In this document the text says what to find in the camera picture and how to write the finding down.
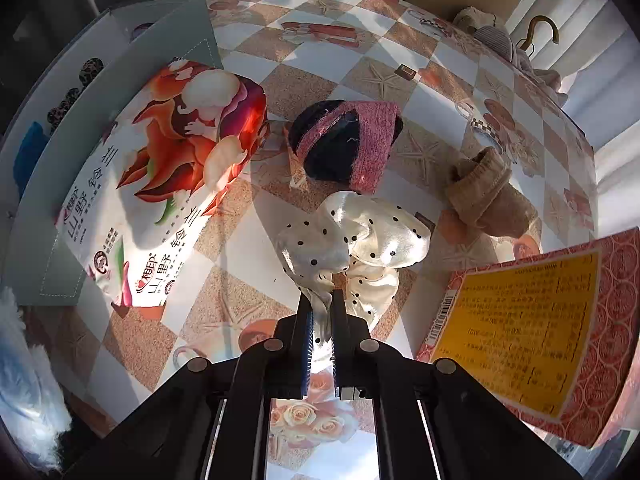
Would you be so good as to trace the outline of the red patterned cardboard box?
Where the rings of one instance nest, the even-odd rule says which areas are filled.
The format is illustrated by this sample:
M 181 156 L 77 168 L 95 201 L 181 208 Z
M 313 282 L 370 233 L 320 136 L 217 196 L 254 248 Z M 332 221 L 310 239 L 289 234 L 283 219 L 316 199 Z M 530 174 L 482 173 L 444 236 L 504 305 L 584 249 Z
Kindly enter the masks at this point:
M 530 426 L 604 443 L 639 393 L 639 231 L 454 272 L 416 357 L 454 360 Z

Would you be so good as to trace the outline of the pile of clothes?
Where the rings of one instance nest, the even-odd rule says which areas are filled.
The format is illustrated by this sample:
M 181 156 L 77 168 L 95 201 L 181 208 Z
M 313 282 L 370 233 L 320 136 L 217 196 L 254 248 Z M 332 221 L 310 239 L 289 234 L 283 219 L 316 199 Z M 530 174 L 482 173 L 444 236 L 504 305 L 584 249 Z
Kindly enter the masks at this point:
M 545 15 L 535 15 L 529 21 L 527 36 L 520 44 L 511 39 L 503 21 L 496 14 L 478 10 L 474 6 L 467 6 L 461 10 L 452 22 L 458 29 L 467 32 L 485 47 L 504 58 L 506 62 L 518 68 L 541 88 L 557 106 L 562 107 L 567 100 L 567 94 L 560 91 L 561 75 L 556 70 L 533 68 L 526 53 L 533 44 L 535 29 L 540 23 L 547 23 L 551 27 L 552 42 L 558 44 L 560 42 L 559 29 L 555 22 Z

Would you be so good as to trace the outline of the white cardboard storage box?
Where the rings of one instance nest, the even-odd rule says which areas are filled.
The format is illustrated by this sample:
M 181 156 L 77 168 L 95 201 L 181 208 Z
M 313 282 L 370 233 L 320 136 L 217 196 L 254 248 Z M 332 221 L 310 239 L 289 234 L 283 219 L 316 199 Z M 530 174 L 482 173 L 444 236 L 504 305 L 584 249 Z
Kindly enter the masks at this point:
M 48 111 L 80 86 L 89 58 L 104 69 L 51 132 Z M 76 304 L 87 274 L 55 227 L 64 197 L 107 126 L 176 58 L 221 64 L 206 0 L 132 0 L 87 25 L 29 91 L 1 141 L 1 284 L 21 306 Z M 13 164 L 33 122 L 49 142 L 19 196 Z

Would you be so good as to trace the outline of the light blue fluffy item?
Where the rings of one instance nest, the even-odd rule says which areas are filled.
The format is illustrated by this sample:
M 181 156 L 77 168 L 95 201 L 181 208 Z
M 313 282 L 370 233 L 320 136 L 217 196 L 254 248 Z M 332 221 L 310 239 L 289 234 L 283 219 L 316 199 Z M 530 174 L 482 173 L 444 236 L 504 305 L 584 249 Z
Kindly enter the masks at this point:
M 28 344 L 25 330 L 23 312 L 6 287 L 1 291 L 1 419 L 30 466 L 59 471 L 60 439 L 72 416 L 46 348 Z

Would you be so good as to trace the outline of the leopard print scrunchie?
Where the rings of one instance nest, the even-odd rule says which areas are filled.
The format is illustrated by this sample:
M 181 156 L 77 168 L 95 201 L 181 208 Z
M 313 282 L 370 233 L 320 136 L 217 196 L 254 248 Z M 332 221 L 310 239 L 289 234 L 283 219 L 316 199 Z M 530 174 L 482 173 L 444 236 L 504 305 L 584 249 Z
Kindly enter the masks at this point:
M 98 73 L 103 69 L 104 63 L 100 58 L 89 58 L 84 64 L 82 64 L 78 73 L 80 86 L 70 88 L 70 90 L 66 92 L 66 95 L 60 104 L 48 111 L 47 122 L 50 126 L 51 132 L 55 132 L 55 129 L 58 128 L 58 125 L 62 122 L 64 116 L 77 101 L 81 93 L 84 92 L 85 88 L 92 83 L 93 79 L 96 78 Z

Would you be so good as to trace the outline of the beige knit sock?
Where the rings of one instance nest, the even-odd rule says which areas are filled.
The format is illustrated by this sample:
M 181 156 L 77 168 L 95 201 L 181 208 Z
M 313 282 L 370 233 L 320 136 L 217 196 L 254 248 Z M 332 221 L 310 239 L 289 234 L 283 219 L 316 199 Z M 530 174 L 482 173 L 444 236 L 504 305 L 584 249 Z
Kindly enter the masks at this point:
M 445 194 L 460 220 L 487 235 L 519 238 L 538 218 L 529 199 L 510 183 L 512 170 L 495 148 L 451 167 Z

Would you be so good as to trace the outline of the blue cloth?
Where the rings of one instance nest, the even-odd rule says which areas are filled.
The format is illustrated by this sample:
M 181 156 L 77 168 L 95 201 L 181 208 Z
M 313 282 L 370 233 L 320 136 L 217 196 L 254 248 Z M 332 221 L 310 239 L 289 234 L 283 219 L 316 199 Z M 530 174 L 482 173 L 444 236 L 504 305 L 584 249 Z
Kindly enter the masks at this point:
M 49 142 L 39 122 L 33 122 L 28 128 L 20 148 L 14 159 L 13 179 L 18 189 L 18 195 L 23 196 L 32 172 Z

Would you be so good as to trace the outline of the pink black knit sock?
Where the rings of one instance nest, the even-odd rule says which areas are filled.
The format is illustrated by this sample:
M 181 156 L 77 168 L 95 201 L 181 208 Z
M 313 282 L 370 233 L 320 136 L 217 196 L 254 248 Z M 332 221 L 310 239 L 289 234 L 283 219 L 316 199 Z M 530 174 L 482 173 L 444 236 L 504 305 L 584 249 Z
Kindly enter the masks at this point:
M 403 128 L 394 102 L 325 100 L 296 117 L 286 140 L 308 177 L 372 195 Z

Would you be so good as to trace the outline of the white polka dot scrunchie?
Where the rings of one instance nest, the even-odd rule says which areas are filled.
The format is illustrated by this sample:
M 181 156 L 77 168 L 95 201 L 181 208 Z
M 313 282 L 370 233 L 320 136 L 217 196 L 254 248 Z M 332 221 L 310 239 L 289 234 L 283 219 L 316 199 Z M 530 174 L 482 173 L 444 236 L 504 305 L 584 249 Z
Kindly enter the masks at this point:
M 398 292 L 399 271 L 421 262 L 430 241 L 431 230 L 414 214 L 352 191 L 328 196 L 309 218 L 289 223 L 274 248 L 314 312 L 314 348 L 329 351 L 334 276 L 345 279 L 346 311 L 375 328 Z

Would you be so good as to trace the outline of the floral tissue pack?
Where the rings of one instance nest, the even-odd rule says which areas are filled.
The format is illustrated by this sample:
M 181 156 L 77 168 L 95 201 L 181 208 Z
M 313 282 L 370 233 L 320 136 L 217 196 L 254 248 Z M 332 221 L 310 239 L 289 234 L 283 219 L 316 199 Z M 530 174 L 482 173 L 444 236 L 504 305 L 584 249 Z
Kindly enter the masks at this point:
M 185 58 L 122 109 L 56 219 L 114 310 L 160 318 L 195 241 L 267 133 L 260 84 Z

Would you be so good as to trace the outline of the checkered patterned tablecloth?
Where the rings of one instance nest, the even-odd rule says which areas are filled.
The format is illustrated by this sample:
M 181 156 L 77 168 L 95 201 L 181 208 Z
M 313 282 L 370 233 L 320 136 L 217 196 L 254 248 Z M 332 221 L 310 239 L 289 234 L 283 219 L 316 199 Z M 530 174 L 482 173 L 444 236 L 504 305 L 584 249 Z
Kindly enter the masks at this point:
M 569 117 L 484 47 L 398 0 L 137 0 L 35 166 L 6 282 L 61 306 L 53 347 L 114 428 L 70 479 L 573 479 L 527 426 L 562 426 L 593 310 L 537 324 L 568 359 L 548 403 L 380 339 L 424 337 L 451 271 L 488 266 L 525 212 L 544 248 L 593 182 Z

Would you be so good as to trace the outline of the white curtain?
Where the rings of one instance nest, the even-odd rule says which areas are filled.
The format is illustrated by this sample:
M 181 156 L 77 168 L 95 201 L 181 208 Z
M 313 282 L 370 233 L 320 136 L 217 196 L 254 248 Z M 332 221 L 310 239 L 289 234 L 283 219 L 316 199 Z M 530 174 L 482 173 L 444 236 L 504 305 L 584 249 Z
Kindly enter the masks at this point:
M 561 75 L 563 110 L 594 148 L 598 232 L 638 226 L 639 39 L 613 0 L 521 0 L 506 21 L 514 40 L 535 15 L 555 22 L 560 42 L 537 27 L 532 64 Z

